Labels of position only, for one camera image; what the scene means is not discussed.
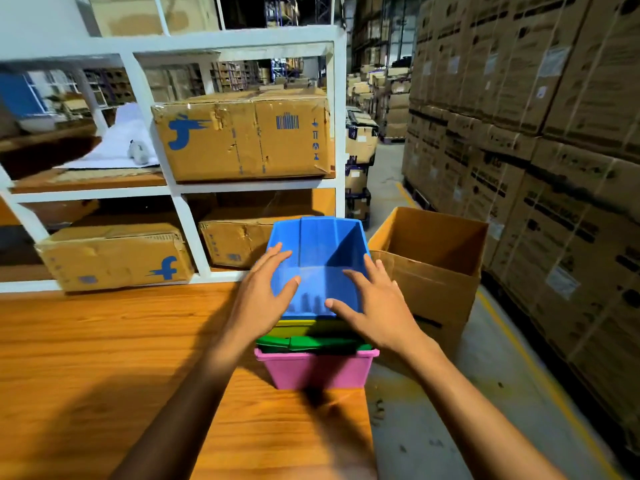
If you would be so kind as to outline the person's left hand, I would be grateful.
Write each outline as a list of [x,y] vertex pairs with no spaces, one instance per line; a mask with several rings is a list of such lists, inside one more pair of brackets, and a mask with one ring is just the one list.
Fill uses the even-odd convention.
[[281,291],[274,293],[271,281],[279,265],[292,256],[292,251],[283,251],[282,247],[279,242],[268,248],[239,287],[223,334],[237,346],[247,347],[271,331],[281,318]]

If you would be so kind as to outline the person's right hand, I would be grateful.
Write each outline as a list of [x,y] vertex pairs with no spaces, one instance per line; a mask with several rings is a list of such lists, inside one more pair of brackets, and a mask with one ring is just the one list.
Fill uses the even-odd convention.
[[423,332],[382,261],[364,254],[364,267],[365,274],[343,270],[358,293],[360,311],[357,312],[363,314],[360,327],[352,329],[377,347],[402,355],[420,342]]

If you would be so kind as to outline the blue plastic bin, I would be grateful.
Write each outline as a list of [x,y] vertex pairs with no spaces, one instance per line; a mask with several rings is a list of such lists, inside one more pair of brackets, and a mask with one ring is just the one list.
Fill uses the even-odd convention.
[[282,244],[291,256],[273,274],[271,288],[279,294],[295,276],[300,285],[282,315],[282,320],[332,320],[336,315],[325,306],[337,299],[359,312],[361,298],[345,269],[366,273],[364,255],[369,254],[362,222],[331,216],[304,216],[273,224],[268,245]]

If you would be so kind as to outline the person's left forearm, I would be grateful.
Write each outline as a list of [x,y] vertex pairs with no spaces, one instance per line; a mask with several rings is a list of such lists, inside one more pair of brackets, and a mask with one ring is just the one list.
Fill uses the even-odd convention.
[[204,352],[109,480],[188,480],[240,358],[251,343],[226,333]]

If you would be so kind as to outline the person's right forearm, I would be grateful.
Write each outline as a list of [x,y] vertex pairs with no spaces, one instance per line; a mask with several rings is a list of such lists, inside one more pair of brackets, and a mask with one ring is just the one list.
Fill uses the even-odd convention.
[[397,354],[416,374],[474,480],[567,480],[426,335]]

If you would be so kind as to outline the yellow plastic bin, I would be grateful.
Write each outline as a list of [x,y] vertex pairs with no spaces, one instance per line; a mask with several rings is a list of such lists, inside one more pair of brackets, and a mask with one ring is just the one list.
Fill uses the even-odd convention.
[[357,332],[350,325],[337,317],[320,319],[287,319],[279,320],[266,336],[277,338],[291,337],[352,337]]

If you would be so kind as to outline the green plastic bin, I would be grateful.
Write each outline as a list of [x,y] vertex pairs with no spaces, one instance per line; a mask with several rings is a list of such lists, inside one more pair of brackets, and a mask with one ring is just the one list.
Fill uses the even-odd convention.
[[263,353],[311,353],[331,355],[352,355],[356,352],[371,351],[372,345],[363,339],[351,337],[310,337],[290,338],[264,336],[256,341],[256,347]]

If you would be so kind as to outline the pink plastic bin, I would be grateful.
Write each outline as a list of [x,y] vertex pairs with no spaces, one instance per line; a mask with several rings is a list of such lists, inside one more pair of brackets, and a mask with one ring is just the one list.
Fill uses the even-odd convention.
[[378,349],[350,355],[253,352],[278,390],[363,388],[373,359],[380,355]]

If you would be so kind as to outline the dented plain cardboard box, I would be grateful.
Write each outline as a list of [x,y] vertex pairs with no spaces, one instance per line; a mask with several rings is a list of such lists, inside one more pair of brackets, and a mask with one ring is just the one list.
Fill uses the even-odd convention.
[[218,207],[198,224],[214,266],[247,269],[265,253],[274,223],[326,212],[304,206]]

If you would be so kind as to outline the open empty cardboard box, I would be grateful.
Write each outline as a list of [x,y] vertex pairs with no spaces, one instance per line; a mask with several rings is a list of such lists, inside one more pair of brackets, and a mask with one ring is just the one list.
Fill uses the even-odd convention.
[[369,240],[420,329],[454,360],[481,281],[488,224],[396,207]]

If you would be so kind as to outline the large taped cardboard box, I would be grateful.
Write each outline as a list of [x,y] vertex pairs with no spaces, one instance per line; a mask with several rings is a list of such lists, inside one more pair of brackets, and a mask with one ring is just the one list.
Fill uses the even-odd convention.
[[335,171],[329,104],[318,88],[215,93],[150,110],[180,183]]

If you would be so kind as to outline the worn cardboard box blue logo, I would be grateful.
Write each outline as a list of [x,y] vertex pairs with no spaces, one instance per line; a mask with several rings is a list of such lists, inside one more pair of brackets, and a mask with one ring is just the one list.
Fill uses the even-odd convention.
[[35,249],[65,292],[188,282],[195,273],[170,223],[69,226]]

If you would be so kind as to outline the small grey object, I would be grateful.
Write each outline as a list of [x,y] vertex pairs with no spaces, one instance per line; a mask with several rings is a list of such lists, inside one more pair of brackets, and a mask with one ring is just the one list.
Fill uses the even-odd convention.
[[127,156],[133,161],[134,165],[139,168],[151,166],[151,156],[144,142],[130,140],[127,149]]

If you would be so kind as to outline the distant stacks of cartons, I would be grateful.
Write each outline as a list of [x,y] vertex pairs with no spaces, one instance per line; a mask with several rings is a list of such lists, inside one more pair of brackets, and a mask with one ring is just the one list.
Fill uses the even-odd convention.
[[384,141],[404,142],[412,87],[407,66],[378,68],[364,65],[346,76],[348,107],[368,115],[377,124]]

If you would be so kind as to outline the white paper sheet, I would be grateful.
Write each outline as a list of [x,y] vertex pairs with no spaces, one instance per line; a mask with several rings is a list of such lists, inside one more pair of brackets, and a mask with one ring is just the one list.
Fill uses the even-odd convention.
[[127,156],[130,140],[144,142],[151,156],[151,166],[159,165],[140,107],[126,103],[116,110],[115,122],[101,142],[83,157],[58,166],[58,169],[138,169]]

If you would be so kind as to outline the white metal shelf rack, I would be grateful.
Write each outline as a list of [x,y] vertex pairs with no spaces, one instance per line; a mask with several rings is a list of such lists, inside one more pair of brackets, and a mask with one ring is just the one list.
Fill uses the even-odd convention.
[[[105,188],[84,183],[78,190],[12,191],[14,181],[0,165],[0,197],[11,209],[30,238],[39,242],[49,236],[47,229],[26,203],[79,201],[108,198],[169,196],[177,212],[197,273],[188,284],[238,282],[244,271],[212,271],[198,229],[185,199],[187,194],[231,193],[242,191],[280,191],[308,188],[335,190],[335,215],[344,215],[344,178],[346,155],[346,42],[347,33],[336,25],[309,25],[280,29],[243,29],[217,32],[192,32],[172,36],[166,26],[163,35],[53,39],[47,46],[34,38],[25,38],[9,46],[0,45],[0,70],[70,70],[89,105],[99,135],[108,128],[86,79],[84,69],[123,67],[140,106],[151,141],[157,153],[163,177],[159,183],[143,185],[131,177]],[[327,69],[327,98],[330,106],[330,134],[334,142],[335,175],[331,178],[260,179],[247,182],[180,184],[173,176],[151,113],[152,93],[144,73],[146,66],[198,63],[203,72],[206,63],[256,60],[275,57],[324,55]]]

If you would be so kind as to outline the flat cardboard sheet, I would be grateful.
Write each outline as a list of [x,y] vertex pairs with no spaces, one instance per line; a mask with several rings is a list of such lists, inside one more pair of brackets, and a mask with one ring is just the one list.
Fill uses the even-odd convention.
[[[156,0],[89,0],[103,37],[164,34]],[[215,0],[160,0],[170,35],[220,30]]]

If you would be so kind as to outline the stack of strapped cardboard boxes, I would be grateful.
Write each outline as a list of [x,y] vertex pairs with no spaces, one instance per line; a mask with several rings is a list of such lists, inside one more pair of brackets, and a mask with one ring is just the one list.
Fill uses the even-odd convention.
[[367,231],[371,222],[369,172],[374,165],[379,126],[362,110],[346,107],[345,217],[362,222]]

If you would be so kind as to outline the wall of stacked brown cartons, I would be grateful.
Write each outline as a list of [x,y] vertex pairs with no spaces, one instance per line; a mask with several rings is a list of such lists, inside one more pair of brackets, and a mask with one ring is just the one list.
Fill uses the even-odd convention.
[[640,457],[640,0],[425,0],[403,170]]

